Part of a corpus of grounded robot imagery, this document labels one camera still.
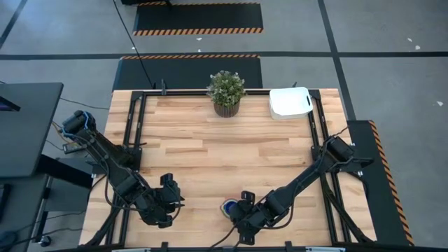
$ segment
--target wooden plank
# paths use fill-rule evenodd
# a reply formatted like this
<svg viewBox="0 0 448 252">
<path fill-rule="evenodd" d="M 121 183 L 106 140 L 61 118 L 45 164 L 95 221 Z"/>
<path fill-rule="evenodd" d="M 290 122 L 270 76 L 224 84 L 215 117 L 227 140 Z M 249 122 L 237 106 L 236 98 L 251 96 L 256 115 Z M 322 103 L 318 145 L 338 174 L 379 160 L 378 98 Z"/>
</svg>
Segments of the wooden plank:
<svg viewBox="0 0 448 252">
<path fill-rule="evenodd" d="M 113 93 L 105 135 L 116 144 L 123 141 L 130 94 Z M 328 131 L 335 134 L 347 126 L 339 93 L 324 89 L 321 96 Z M 126 246 L 160 247 L 161 242 L 169 242 L 170 246 L 208 247 L 232 228 L 219 209 L 225 199 L 238 199 L 242 190 L 250 190 L 260 199 L 289 183 L 312 163 L 308 119 L 275 121 L 267 101 L 265 95 L 247 96 L 235 117 L 220 118 L 205 96 L 148 98 L 141 137 L 141 142 L 147 143 L 142 146 L 141 174 L 150 185 L 158 186 L 159 177 L 171 172 L 181 188 L 185 207 L 173 226 L 166 229 L 147 226 L 132 211 Z M 314 113 L 318 122 L 316 109 Z M 322 142 L 319 124 L 318 135 Z M 348 130 L 341 137 L 350 142 Z M 339 181 L 346 210 L 375 239 L 362 183 L 346 174 L 340 174 Z M 109 211 L 102 181 L 90 195 L 81 244 L 91 238 Z M 342 241 L 339 217 L 334 213 Z M 235 231 L 221 245 L 233 246 L 237 238 Z M 286 240 L 295 246 L 330 245 L 319 181 L 296 198 L 295 214 L 288 227 L 262 230 L 255 240 L 256 246 L 284 246 Z"/>
</svg>

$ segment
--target black mat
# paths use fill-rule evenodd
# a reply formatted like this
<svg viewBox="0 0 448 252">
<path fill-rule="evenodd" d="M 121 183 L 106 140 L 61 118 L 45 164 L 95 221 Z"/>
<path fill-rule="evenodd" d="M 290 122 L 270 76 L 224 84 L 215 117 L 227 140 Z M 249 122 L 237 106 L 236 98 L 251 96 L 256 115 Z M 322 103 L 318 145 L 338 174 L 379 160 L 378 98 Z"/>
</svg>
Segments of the black mat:
<svg viewBox="0 0 448 252">
<path fill-rule="evenodd" d="M 134 35 L 260 33 L 263 19 L 259 3 L 141 3 Z"/>
<path fill-rule="evenodd" d="M 260 59 L 257 55 L 201 54 L 142 57 L 148 75 L 157 83 L 157 89 L 161 88 L 162 79 L 165 80 L 168 89 L 206 88 L 210 84 L 210 75 L 220 70 L 237 72 L 246 81 L 245 88 L 263 88 Z M 151 89 L 137 56 L 127 56 L 120 60 L 113 89 Z"/>
<path fill-rule="evenodd" d="M 356 144 L 357 156 L 374 158 L 373 164 L 364 168 L 363 178 L 367 182 L 370 215 L 380 244 L 413 245 L 412 236 L 407 231 L 406 218 L 403 212 L 391 176 L 386 173 L 382 163 L 375 135 L 369 121 L 348 121 L 351 140 Z"/>
</svg>

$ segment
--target gray floor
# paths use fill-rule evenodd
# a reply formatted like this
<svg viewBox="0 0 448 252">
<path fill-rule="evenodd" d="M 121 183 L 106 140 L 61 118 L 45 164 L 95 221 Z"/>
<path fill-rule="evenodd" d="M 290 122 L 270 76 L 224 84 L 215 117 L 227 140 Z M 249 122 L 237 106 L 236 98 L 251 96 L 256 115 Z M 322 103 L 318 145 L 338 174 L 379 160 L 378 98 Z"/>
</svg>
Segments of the gray floor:
<svg viewBox="0 0 448 252">
<path fill-rule="evenodd" d="M 19 2 L 0 0 L 0 32 Z M 263 34 L 134 37 L 134 41 L 141 53 L 330 51 L 317 1 L 257 2 L 262 6 Z M 340 52 L 448 50 L 447 1 L 325 0 L 325 4 Z M 131 28 L 137 8 L 118 5 Z M 0 49 L 0 55 L 133 52 L 111 0 L 28 0 Z M 416 245 L 448 247 L 448 156 L 444 152 L 448 59 L 341 61 L 356 117 L 377 123 Z M 59 81 L 64 83 L 63 97 L 107 107 L 117 65 L 117 59 L 4 60 L 0 61 L 0 81 Z M 295 81 L 308 88 L 339 88 L 331 58 L 262 57 L 261 67 L 265 88 L 290 87 Z M 61 101 L 55 121 L 62 122 L 76 109 L 84 108 Z M 104 130 L 107 111 L 90 111 Z M 63 144 L 54 131 L 48 140 Z M 44 153 L 63 157 L 50 145 Z M 65 210 L 82 211 L 83 207 L 80 203 L 76 209 Z M 51 220 L 47 230 L 82 224 L 82 214 L 66 216 Z M 63 249 L 75 246 L 79 233 L 52 237 L 54 244 L 48 249 Z M 35 244 L 29 250 L 42 251 Z"/>
</svg>

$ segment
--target metal bracket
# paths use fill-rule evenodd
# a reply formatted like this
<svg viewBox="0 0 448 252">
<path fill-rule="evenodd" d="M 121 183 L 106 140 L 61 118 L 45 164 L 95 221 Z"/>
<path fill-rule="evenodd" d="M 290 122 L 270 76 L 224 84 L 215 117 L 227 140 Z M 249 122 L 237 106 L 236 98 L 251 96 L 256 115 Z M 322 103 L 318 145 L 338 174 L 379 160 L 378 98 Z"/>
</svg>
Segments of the metal bracket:
<svg viewBox="0 0 448 252">
<path fill-rule="evenodd" d="M 306 252 L 345 252 L 345 248 L 305 247 Z"/>
<path fill-rule="evenodd" d="M 163 241 L 162 245 L 160 246 L 160 252 L 167 252 L 168 251 L 168 242 Z"/>
<path fill-rule="evenodd" d="M 162 84 L 162 95 L 165 96 L 167 95 L 167 84 L 164 79 L 162 79 L 160 83 Z"/>
<path fill-rule="evenodd" d="M 286 252 L 293 252 L 293 243 L 291 241 L 285 241 Z"/>
<path fill-rule="evenodd" d="M 125 248 L 114 249 L 112 252 L 151 252 L 151 248 Z"/>
<path fill-rule="evenodd" d="M 143 95 L 143 91 L 132 91 L 131 102 L 135 102 Z"/>
<path fill-rule="evenodd" d="M 315 99 L 321 99 L 321 91 L 319 90 L 308 90 L 309 95 L 311 95 Z"/>
</svg>

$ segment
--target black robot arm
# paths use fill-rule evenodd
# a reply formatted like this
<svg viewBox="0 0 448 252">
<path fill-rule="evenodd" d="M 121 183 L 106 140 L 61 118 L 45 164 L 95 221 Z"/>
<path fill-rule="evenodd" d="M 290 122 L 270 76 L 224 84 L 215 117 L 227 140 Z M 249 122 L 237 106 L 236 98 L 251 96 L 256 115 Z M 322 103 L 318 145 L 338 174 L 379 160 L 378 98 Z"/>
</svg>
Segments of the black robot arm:
<svg viewBox="0 0 448 252">
<path fill-rule="evenodd" d="M 319 157 L 314 164 L 306 168 L 299 176 L 288 185 L 270 191 L 259 202 L 255 203 L 255 194 L 241 192 L 242 200 L 230 208 L 230 219 L 238 229 L 239 242 L 241 244 L 254 245 L 255 235 L 261 229 L 276 229 L 274 227 L 289 213 L 289 208 L 294 198 L 306 187 L 311 185 L 326 172 L 353 171 L 369 165 L 371 159 L 356 159 L 354 151 L 340 137 L 331 136 L 322 147 Z M 346 221 L 350 231 L 359 242 L 371 242 L 346 213 L 344 208 L 337 203 L 335 196 L 328 184 L 324 183 L 325 197 L 328 197 L 341 218 Z"/>
<path fill-rule="evenodd" d="M 85 111 L 77 111 L 62 124 L 65 137 L 86 146 L 87 152 L 106 172 L 113 190 L 120 198 L 120 206 L 135 205 L 143 222 L 167 228 L 172 225 L 168 214 L 182 207 L 181 189 L 173 174 L 160 177 L 161 188 L 152 188 L 133 167 L 134 157 L 122 146 L 111 143 L 97 131 L 95 119 Z"/>
</svg>

